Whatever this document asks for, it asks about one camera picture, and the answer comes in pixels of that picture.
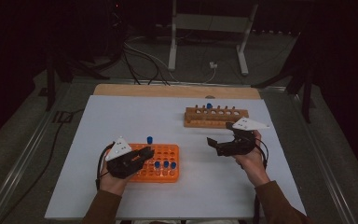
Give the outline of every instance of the person's left hand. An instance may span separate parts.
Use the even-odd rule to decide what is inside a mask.
[[[106,174],[106,172],[108,172],[107,162],[103,157],[103,169],[101,170],[101,175]],[[101,177],[100,189],[122,196],[124,189],[126,188],[127,183],[130,181],[132,176],[133,175],[129,175],[125,179],[120,179],[117,177],[113,177],[110,173],[108,173]]]

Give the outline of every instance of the person's right hand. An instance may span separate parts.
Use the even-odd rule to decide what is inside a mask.
[[[259,131],[254,131],[254,134],[256,138],[255,143],[260,147],[261,134]],[[263,165],[261,152],[256,147],[246,155],[235,155],[233,157],[246,172],[249,180],[255,187],[267,184],[270,181],[266,168]]]

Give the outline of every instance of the dark background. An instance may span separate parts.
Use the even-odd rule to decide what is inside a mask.
[[[156,23],[167,25],[171,21],[171,10],[167,10],[170,1],[122,2],[122,8],[116,8],[122,13],[122,22],[145,35],[156,34]],[[200,3],[184,2],[178,1],[178,10],[199,11]],[[217,7],[222,15],[242,13],[233,11],[231,3],[223,3],[204,1],[204,13],[216,13]],[[102,32],[106,22],[98,22],[106,21],[111,13],[107,8],[103,0],[0,1],[0,128],[34,89],[32,78],[46,69],[47,41],[77,59],[92,60],[93,55],[106,53],[97,43],[101,42],[98,36],[109,35]],[[282,71],[303,60],[312,64],[313,83],[321,88],[358,160],[358,1],[262,1],[254,32],[269,31],[287,35],[301,32]]]

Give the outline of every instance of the metal stand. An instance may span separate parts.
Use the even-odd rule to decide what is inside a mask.
[[[172,37],[170,59],[168,60],[168,70],[173,72],[176,66],[176,29],[192,30],[212,30],[223,32],[243,33],[242,42],[236,47],[241,73],[246,76],[249,74],[245,56],[243,54],[249,34],[252,30],[255,13],[258,4],[253,4],[251,13],[247,18],[221,17],[207,15],[190,15],[176,12],[176,0],[172,0]]]
[[[277,76],[272,77],[262,83],[251,85],[251,87],[263,89],[285,77],[293,76],[286,87],[287,93],[298,94],[298,91],[304,85],[301,112],[307,123],[310,123],[310,92],[314,74],[313,68],[315,66],[315,64],[309,64],[307,59],[304,59],[299,65],[289,68],[284,72],[281,71]]]
[[[73,67],[84,71],[86,74],[94,77],[96,79],[107,80],[109,77],[104,77],[94,70],[88,68],[83,63],[75,60],[71,56],[69,56],[64,51],[60,50],[58,47],[54,47],[53,45],[47,43],[46,45],[46,54],[47,54],[47,64],[46,69],[48,72],[48,105],[46,111],[49,111],[55,102],[55,72],[57,72],[61,81],[63,82],[71,82],[73,79],[73,74],[69,69],[68,64],[71,64]]]

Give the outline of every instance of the wooden block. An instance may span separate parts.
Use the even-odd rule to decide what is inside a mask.
[[[226,122],[237,122],[239,119],[249,118],[247,110],[236,109],[233,106],[231,109],[202,107],[186,107],[185,112],[185,127],[189,128],[226,128]]]

